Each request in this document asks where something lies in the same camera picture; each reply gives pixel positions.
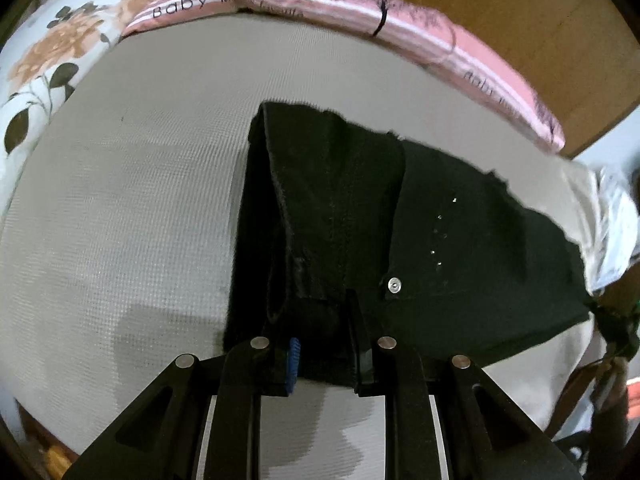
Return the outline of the black pants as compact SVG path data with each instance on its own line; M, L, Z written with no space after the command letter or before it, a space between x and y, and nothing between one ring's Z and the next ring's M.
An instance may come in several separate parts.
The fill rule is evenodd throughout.
M382 337L487 366L589 318L578 247L494 174L331 112L250 123L224 348L296 339L349 386Z

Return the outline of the grey mesh bed mat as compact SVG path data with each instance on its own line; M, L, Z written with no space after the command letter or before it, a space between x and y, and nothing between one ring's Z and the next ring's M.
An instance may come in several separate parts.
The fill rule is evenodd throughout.
M331 112L494 174L578 247L564 162L381 47L256 15L144 32L57 112L1 235L1 382L76 460L183 353L223 356L250 123ZM587 321L487 366L544 433ZM385 401L299 374L263 396L257 479L388 479Z

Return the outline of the pink striped long pillow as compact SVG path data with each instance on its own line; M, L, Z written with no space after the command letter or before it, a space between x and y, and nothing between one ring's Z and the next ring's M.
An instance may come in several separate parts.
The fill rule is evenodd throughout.
M565 146L558 118L517 70L446 14L405 0L154 0L124 33L242 11L372 40L512 120L543 150L559 153Z

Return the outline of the white floral pillow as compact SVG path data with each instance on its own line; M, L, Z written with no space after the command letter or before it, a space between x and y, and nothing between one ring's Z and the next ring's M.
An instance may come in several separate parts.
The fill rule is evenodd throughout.
M48 0L1 51L1 213L26 160L81 79L153 0Z

